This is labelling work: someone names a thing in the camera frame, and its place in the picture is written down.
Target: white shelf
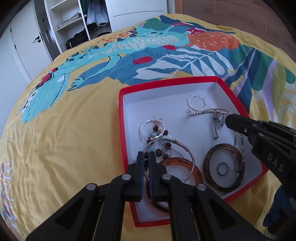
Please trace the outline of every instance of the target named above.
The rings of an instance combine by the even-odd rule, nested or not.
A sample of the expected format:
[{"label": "white shelf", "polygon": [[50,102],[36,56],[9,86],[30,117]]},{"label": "white shelf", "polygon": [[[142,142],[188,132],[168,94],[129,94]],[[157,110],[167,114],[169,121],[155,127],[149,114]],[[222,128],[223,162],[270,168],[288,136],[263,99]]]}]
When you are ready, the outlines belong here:
[{"label": "white shelf", "polygon": [[75,24],[75,23],[79,23],[80,21],[83,23],[83,21],[82,21],[82,17],[81,17],[81,18],[78,18],[78,19],[75,19],[74,21],[72,21],[72,22],[66,24],[65,26],[63,26],[63,27],[61,27],[61,28],[58,28],[57,31],[60,31],[60,30],[66,29],[66,28],[69,27],[70,25],[73,25],[73,24]]},{"label": "white shelf", "polygon": [[74,5],[77,5],[77,4],[78,4],[77,0],[64,0],[60,3],[58,3],[57,5],[53,6],[51,8],[51,10],[62,12],[62,11],[66,10]]}]

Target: folded clothes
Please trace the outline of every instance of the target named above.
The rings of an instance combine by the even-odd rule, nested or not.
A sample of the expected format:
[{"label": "folded clothes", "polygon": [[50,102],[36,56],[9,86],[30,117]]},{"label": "folded clothes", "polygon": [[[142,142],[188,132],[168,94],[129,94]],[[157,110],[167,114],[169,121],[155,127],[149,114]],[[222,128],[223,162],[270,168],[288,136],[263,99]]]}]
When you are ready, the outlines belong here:
[{"label": "folded clothes", "polygon": [[88,40],[89,38],[87,36],[86,30],[84,29],[81,32],[75,34],[73,38],[70,38],[66,43],[66,47],[67,49],[71,49],[84,42],[87,42]]},{"label": "folded clothes", "polygon": [[71,17],[70,19],[68,19],[68,20],[66,20],[66,21],[64,21],[64,22],[59,23],[59,24],[57,25],[57,28],[60,29],[61,27],[63,27],[63,26],[65,26],[65,25],[67,25],[67,24],[73,22],[74,20],[81,18],[81,16],[82,16],[81,13],[76,13],[76,14],[75,14],[73,17]]}]

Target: silver bracelet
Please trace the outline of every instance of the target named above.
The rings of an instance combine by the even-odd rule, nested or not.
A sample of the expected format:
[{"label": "silver bracelet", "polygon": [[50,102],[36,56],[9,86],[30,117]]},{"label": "silver bracelet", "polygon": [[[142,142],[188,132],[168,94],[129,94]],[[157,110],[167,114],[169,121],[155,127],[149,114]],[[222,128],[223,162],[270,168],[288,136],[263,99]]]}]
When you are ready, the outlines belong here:
[{"label": "silver bracelet", "polygon": [[[155,137],[149,137],[149,138],[146,138],[144,135],[143,135],[143,128],[146,124],[150,123],[150,122],[154,122],[154,123],[159,123],[162,125],[161,128],[161,132],[158,136],[155,136]],[[153,139],[156,139],[156,138],[159,138],[161,136],[163,136],[163,133],[165,132],[165,124],[161,121],[161,120],[158,120],[158,119],[151,119],[151,120],[147,120],[146,122],[144,122],[141,127],[140,127],[140,130],[139,130],[139,134],[140,136],[145,140],[147,141],[148,139],[149,140],[153,140]]]}]

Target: amber bangle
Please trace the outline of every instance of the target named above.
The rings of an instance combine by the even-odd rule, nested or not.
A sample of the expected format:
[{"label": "amber bangle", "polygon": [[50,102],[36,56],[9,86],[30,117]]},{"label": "amber bangle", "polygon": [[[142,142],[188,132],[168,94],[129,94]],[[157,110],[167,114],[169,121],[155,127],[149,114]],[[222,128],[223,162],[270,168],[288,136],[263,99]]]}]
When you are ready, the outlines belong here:
[{"label": "amber bangle", "polygon": [[[180,165],[180,166],[186,167],[188,170],[191,170],[191,167],[192,167],[192,163],[189,160],[187,160],[185,158],[179,158],[179,157],[171,157],[171,158],[163,159],[160,162],[160,164],[163,164],[164,166]],[[196,185],[199,184],[199,183],[202,183],[202,174],[201,174],[200,170],[196,166],[194,166],[192,174],[194,176]],[[150,198],[150,186],[149,186],[148,181],[146,183],[146,191],[147,191],[148,197]],[[160,210],[160,211],[162,211],[164,213],[168,213],[168,208],[167,207],[164,207],[163,205],[161,205],[158,202],[151,202],[151,203],[158,210]]]},{"label": "amber bangle", "polygon": [[[225,187],[221,187],[220,185],[218,185],[214,181],[214,179],[212,178],[211,173],[210,173],[210,159],[211,159],[211,156],[214,153],[214,151],[217,151],[217,150],[220,150],[220,149],[224,149],[224,150],[230,151],[234,155],[234,157],[237,160],[238,165],[239,165],[239,171],[238,171],[238,174],[239,175],[238,175],[238,177],[236,178],[236,180],[234,181],[234,183],[230,187],[226,187],[226,188]],[[245,164],[244,164],[244,161],[243,161],[243,158],[242,158],[242,154],[240,153],[240,151],[237,148],[235,148],[232,145],[229,145],[229,144],[218,144],[216,146],[213,146],[208,151],[208,153],[205,156],[205,161],[204,161],[204,175],[205,175],[207,181],[209,182],[209,184],[214,189],[216,189],[217,191],[228,193],[228,192],[231,192],[234,189],[236,189],[240,185],[240,183],[242,182],[242,180],[244,179],[244,172],[245,172]]]}]

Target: yellow duvet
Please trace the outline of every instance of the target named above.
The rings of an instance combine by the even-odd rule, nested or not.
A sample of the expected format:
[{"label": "yellow duvet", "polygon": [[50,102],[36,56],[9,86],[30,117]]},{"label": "yellow duvet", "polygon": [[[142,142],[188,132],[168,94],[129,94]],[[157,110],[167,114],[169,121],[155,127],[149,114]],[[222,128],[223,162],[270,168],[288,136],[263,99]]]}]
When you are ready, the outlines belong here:
[{"label": "yellow duvet", "polygon": [[[27,86],[9,116],[0,141],[1,216],[25,240],[86,184],[123,173],[117,102],[125,86],[215,75],[251,118],[295,128],[295,74],[283,51],[254,35],[177,14],[68,50]],[[278,186],[268,172],[230,205],[263,231]],[[136,228],[126,205],[122,240],[171,240],[170,226]]]}]

